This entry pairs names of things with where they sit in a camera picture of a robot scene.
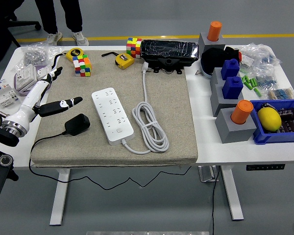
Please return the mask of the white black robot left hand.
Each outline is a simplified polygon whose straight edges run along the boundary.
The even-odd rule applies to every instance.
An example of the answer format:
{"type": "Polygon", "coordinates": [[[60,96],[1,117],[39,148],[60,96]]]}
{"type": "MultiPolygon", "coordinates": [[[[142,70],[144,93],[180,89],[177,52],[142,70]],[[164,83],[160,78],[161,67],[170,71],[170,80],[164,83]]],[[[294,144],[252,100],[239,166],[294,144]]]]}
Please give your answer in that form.
{"type": "Polygon", "coordinates": [[[76,97],[41,105],[41,100],[48,86],[52,84],[52,81],[57,79],[61,71],[62,67],[52,70],[52,72],[48,73],[42,80],[38,81],[25,97],[18,111],[5,118],[2,122],[2,128],[19,131],[20,135],[24,136],[29,131],[29,124],[37,115],[41,117],[52,116],[62,113],[80,103],[83,98],[76,97]]]}

